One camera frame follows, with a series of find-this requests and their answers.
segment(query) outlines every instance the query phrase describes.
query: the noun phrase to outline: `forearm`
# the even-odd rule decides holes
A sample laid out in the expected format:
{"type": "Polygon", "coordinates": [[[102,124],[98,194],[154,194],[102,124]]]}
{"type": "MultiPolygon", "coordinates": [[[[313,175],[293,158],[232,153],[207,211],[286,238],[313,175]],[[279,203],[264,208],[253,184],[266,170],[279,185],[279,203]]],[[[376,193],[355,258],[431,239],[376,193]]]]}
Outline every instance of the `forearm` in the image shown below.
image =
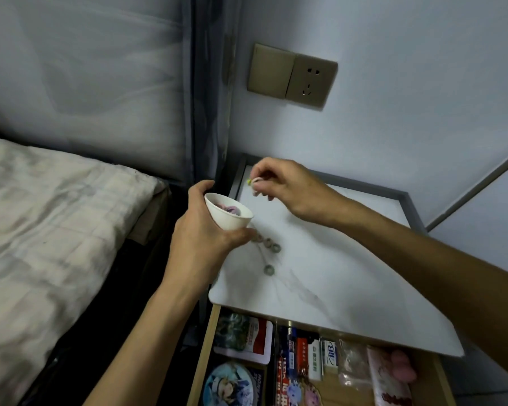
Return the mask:
{"type": "Polygon", "coordinates": [[[508,272],[354,201],[339,209],[333,227],[393,268],[508,370],[508,272]]]}
{"type": "Polygon", "coordinates": [[[102,376],[85,406],[152,406],[196,298],[164,282],[102,376]]]}

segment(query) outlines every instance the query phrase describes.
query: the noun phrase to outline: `mattress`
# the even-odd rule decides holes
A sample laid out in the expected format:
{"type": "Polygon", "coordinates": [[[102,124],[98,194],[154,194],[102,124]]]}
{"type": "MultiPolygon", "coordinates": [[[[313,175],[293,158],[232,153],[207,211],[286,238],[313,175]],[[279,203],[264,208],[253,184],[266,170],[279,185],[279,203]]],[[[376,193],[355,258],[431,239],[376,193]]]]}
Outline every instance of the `mattress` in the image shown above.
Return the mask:
{"type": "Polygon", "coordinates": [[[0,140],[0,405],[16,404],[166,184],[0,140]]]}

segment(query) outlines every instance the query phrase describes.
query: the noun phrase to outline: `paper cup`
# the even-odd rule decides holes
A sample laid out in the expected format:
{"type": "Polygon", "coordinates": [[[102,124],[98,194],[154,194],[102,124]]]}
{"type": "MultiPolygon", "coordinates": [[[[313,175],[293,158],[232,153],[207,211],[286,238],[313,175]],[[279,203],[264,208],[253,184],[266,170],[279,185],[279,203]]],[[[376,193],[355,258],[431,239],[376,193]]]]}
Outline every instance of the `paper cup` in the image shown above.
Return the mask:
{"type": "Polygon", "coordinates": [[[244,228],[249,224],[251,219],[254,218],[254,214],[250,209],[235,199],[224,195],[209,192],[208,194],[205,194],[205,204],[207,204],[210,216],[213,217],[214,222],[226,231],[244,228]],[[224,211],[223,209],[217,207],[216,204],[224,204],[227,207],[235,206],[239,209],[239,211],[241,211],[241,216],[239,217],[228,211],[224,211]]]}

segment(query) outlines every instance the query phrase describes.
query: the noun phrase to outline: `plastic bag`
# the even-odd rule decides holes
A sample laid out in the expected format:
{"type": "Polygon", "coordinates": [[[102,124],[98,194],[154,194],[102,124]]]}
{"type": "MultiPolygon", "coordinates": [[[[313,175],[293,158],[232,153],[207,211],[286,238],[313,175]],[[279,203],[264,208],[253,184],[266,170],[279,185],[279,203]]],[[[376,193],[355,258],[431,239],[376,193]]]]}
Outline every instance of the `plastic bag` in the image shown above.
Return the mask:
{"type": "Polygon", "coordinates": [[[358,390],[372,389],[366,345],[339,340],[338,380],[358,390]]]}

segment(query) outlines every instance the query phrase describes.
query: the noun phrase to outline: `blank wall plate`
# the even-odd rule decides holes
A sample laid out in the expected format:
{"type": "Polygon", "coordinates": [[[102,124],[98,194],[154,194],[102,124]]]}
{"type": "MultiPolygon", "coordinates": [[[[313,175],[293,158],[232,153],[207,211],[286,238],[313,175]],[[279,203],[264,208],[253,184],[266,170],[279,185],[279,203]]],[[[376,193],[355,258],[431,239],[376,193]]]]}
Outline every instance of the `blank wall plate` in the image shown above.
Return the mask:
{"type": "Polygon", "coordinates": [[[296,54],[266,45],[255,44],[252,52],[248,91],[286,98],[296,54]]]}
{"type": "Polygon", "coordinates": [[[338,63],[298,54],[287,88],[286,99],[323,107],[331,90],[338,63]]]}

